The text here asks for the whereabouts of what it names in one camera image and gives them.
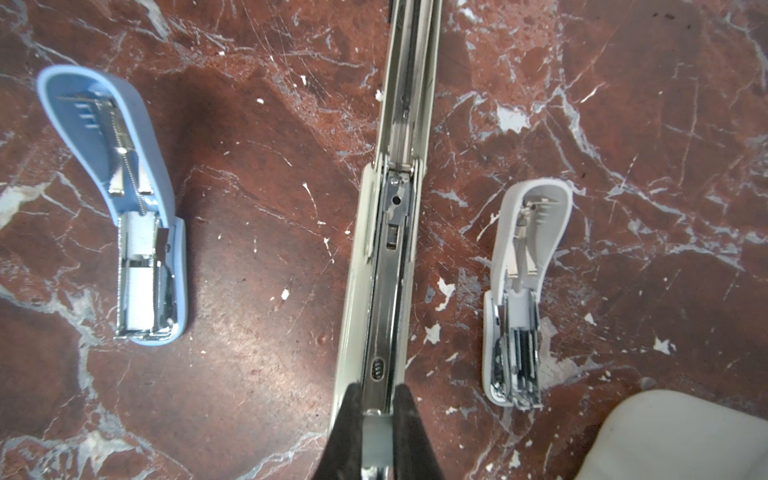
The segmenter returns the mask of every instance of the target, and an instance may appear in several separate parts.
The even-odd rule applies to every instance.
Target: brown marble countertop
[[[311,473],[387,7],[0,0],[3,478]],[[766,55],[757,0],[445,0],[406,382],[446,478],[573,478],[644,389],[768,418]],[[187,222],[169,346],[111,338],[116,232],[37,99],[53,63],[147,102]],[[542,176],[575,206],[523,413],[482,392],[481,296],[502,194]]]

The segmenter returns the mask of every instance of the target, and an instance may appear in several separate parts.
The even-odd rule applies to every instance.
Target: red marble tabletop
[[[0,475],[306,478],[326,441],[386,0],[0,1]],[[665,388],[768,418],[768,7],[445,0],[406,382],[446,478],[573,478]],[[128,79],[187,222],[190,325],[111,338],[116,232],[34,90]],[[572,183],[543,410],[480,383],[513,183]]]

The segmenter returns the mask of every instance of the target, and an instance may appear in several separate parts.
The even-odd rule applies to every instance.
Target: white plastic object
[[[576,480],[767,480],[768,422],[652,390],[608,416]]]
[[[526,233],[521,235],[518,218],[528,205],[541,205],[538,213],[529,217]],[[568,184],[554,178],[527,180],[513,185],[504,195],[499,211],[498,229],[491,261],[491,289],[485,293],[483,303],[483,362],[482,380],[486,396],[498,406],[516,406],[521,409],[537,406],[538,403],[538,303],[547,268],[568,225],[573,208],[573,192]],[[519,252],[525,252],[523,263]],[[534,351],[532,366],[513,365],[513,369],[529,371],[530,382],[525,389],[531,398],[520,402],[510,401],[500,395],[499,389],[492,388],[494,351],[502,336],[502,329],[525,331]],[[515,363],[515,352],[510,349],[511,363]]]

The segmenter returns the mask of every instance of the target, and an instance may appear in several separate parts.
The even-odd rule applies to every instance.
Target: marble surface
[[[3,478],[314,469],[386,17],[0,0]],[[644,389],[768,418],[765,3],[445,0],[440,42],[406,382],[446,478],[573,478]],[[190,325],[169,346],[111,338],[115,229],[36,97],[53,63],[147,102],[187,221]],[[540,176],[575,209],[541,305],[545,408],[521,413],[482,393],[481,295],[502,194]]]

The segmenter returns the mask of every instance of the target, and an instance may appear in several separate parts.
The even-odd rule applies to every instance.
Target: blue stapler
[[[141,96],[120,78],[72,65],[46,68],[37,86],[118,227],[116,338],[173,342],[187,325],[186,232]]]

